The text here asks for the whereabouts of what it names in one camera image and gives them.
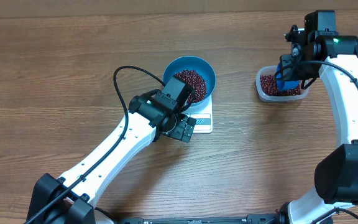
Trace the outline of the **blue plastic measuring scoop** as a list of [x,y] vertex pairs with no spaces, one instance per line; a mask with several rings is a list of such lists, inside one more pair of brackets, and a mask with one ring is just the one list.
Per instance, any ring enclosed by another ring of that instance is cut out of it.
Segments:
[[292,90],[299,85],[300,83],[299,80],[292,80],[292,81],[283,80],[284,77],[283,73],[286,72],[286,74],[288,75],[288,73],[292,70],[292,68],[293,67],[285,68],[285,66],[282,65],[282,63],[279,63],[277,65],[277,71],[273,77],[276,80],[277,88],[279,91]]

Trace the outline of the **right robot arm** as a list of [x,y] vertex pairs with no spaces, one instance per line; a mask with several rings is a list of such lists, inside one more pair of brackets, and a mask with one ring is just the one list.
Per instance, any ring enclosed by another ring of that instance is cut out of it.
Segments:
[[340,35],[332,10],[305,16],[305,27],[285,36],[290,54],[282,55],[274,75],[279,89],[299,81],[307,89],[321,80],[336,126],[336,149],[314,172],[314,186],[298,200],[284,204],[277,223],[328,223],[332,215],[358,206],[358,38]]

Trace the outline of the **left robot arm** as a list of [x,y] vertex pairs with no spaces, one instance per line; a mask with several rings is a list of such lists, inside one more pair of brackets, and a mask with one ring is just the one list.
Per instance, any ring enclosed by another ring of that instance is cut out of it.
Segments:
[[161,135],[189,142],[196,120],[185,114],[194,90],[172,77],[163,89],[135,96],[117,128],[80,163],[59,178],[44,174],[35,184],[27,223],[112,223],[96,209],[112,180]]

